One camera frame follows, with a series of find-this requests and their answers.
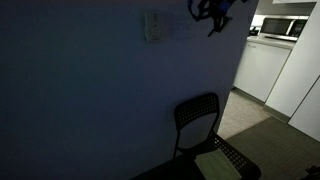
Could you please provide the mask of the black perforated chair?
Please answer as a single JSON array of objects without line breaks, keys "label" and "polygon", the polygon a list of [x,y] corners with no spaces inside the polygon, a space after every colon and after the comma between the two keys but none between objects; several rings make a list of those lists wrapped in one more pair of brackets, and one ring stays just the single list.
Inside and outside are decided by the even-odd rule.
[{"label": "black perforated chair", "polygon": [[[179,146],[181,130],[193,121],[209,114],[214,114],[215,118],[209,129],[207,137],[192,147],[181,148]],[[219,97],[214,92],[199,95],[178,104],[174,109],[177,138],[172,162],[175,162],[178,151],[180,151],[188,161],[192,161],[196,159],[197,155],[209,153],[213,150],[221,150],[226,158],[231,162],[231,165],[240,174],[240,180],[259,180],[261,177],[260,168],[248,157],[223,140],[214,131],[219,117]]]}]

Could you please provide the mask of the white wall thermostat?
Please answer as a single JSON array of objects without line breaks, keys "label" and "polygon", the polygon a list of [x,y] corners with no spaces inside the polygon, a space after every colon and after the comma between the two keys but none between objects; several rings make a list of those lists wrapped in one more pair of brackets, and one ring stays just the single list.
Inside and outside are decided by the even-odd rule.
[{"label": "white wall thermostat", "polygon": [[161,41],[164,37],[163,16],[158,12],[144,13],[144,34],[147,42]]}]

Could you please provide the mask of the white kitchen counter cabinet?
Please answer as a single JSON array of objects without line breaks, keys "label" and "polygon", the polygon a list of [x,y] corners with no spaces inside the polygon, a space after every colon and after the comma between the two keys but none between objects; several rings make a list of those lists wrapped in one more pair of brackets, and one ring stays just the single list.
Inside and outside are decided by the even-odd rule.
[{"label": "white kitchen counter cabinet", "polygon": [[293,42],[248,37],[234,86],[265,102],[293,47]]}]

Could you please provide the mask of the white tall cabinet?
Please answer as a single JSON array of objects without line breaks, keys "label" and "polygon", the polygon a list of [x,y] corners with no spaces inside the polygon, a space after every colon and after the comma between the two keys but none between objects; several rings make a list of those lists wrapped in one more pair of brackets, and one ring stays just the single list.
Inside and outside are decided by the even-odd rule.
[{"label": "white tall cabinet", "polygon": [[320,141],[320,0],[275,0],[315,6],[274,85],[264,110]]}]

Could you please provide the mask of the silver microwave oven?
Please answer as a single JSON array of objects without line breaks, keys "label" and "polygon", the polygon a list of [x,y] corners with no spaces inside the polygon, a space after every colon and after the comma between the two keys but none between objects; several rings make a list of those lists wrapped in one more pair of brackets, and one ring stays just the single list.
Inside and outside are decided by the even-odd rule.
[{"label": "silver microwave oven", "polygon": [[267,16],[263,20],[260,35],[296,42],[307,21],[308,16]]}]

